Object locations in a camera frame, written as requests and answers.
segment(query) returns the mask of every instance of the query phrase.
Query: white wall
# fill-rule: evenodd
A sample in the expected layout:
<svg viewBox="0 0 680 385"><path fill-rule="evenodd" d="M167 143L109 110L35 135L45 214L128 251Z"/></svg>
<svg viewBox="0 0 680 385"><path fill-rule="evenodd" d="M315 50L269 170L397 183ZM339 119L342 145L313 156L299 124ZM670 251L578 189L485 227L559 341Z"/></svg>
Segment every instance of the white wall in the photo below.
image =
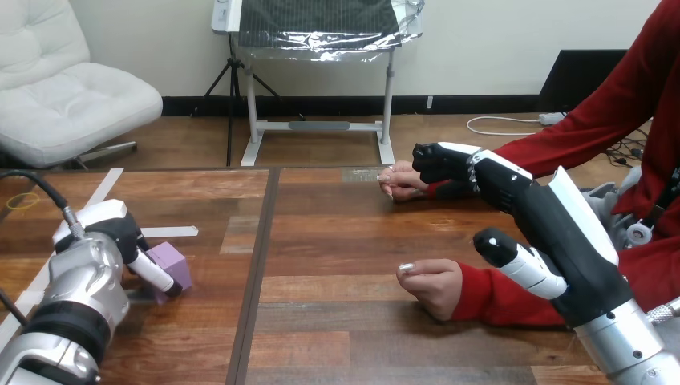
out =
<svg viewBox="0 0 680 385"><path fill-rule="evenodd" d="M423 37L397 50L396 95L536 94L560 49L627 48L658 0L426 0ZM161 95L203 95L225 65L213 0L71 0L92 61ZM282 95L381 95L374 63L265 60ZM226 82L215 94L228 91ZM258 94L264 95L263 89Z"/></svg>

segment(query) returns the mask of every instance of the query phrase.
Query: lanyard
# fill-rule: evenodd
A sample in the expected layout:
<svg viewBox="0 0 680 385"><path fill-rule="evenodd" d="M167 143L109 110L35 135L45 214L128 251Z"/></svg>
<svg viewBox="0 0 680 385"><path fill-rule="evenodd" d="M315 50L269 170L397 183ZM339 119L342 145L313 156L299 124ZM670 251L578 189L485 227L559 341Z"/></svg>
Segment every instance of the lanyard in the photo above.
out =
<svg viewBox="0 0 680 385"><path fill-rule="evenodd" d="M649 228L654 227L663 212L668 209L668 206L670 206L678 196L680 196L680 167L673 170L670 182L666 185L666 188L664 188L661 196L654 204L654 207L652 207L650 215L642 220L642 224Z"/></svg>

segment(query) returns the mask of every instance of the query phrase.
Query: metal connector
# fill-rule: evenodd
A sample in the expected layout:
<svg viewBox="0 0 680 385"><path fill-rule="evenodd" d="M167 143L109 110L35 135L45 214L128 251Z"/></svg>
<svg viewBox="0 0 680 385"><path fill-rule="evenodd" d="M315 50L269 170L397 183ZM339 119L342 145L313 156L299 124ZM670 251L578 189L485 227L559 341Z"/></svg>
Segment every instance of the metal connector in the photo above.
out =
<svg viewBox="0 0 680 385"><path fill-rule="evenodd" d="M662 323L676 318L680 315L680 297L675 298L673 301L668 302L664 305L657 306L647 312L647 319L650 320L652 325L657 326Z"/></svg>
<svg viewBox="0 0 680 385"><path fill-rule="evenodd" d="M75 214L73 213L73 211L71 211L71 207L69 206L65 207L62 210L62 215L73 237L77 241L85 238L85 229L83 229L83 225L81 225L80 222L78 222L78 218L75 217Z"/></svg>

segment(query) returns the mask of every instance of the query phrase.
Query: silver robotic arm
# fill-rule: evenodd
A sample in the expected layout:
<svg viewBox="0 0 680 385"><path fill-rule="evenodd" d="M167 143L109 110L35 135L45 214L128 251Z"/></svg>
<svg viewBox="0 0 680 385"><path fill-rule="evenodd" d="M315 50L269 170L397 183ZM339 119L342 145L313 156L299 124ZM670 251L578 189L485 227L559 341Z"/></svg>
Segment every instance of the silver robotic arm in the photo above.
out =
<svg viewBox="0 0 680 385"><path fill-rule="evenodd" d="M147 254L147 242L122 201L92 205L55 235L50 285L21 334L0 353L0 385L93 385L115 328L130 308L123 267L176 297L179 283Z"/></svg>
<svg viewBox="0 0 680 385"><path fill-rule="evenodd" d="M676 315L678 304L659 306L649 317L640 309L606 231L563 168L540 186L530 173L477 147L416 145L413 155L424 182L467 181L514 217L532 247L485 229L475 235L475 248L527 291L550 300L612 383L677 383L680 363L653 322Z"/></svg>

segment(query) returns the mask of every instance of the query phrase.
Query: wooden table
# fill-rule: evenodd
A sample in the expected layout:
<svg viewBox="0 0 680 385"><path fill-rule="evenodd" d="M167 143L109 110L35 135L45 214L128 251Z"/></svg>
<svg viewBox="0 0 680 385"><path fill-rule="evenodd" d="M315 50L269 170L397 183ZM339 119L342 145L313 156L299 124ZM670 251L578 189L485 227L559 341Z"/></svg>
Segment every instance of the wooden table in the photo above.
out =
<svg viewBox="0 0 680 385"><path fill-rule="evenodd" d="M48 176L82 207L103 173ZM135 306L104 359L103 383L606 383L563 331L442 324L397 283L404 262L485 267L472 235L512 218L479 201L395 205L372 168L124 172L107 198L143 227L195 225L168 239L194 287ZM0 182L2 203L30 186ZM47 197L0 222L0 286L15 300L50 253ZM164 239L153 239L158 244Z"/></svg>

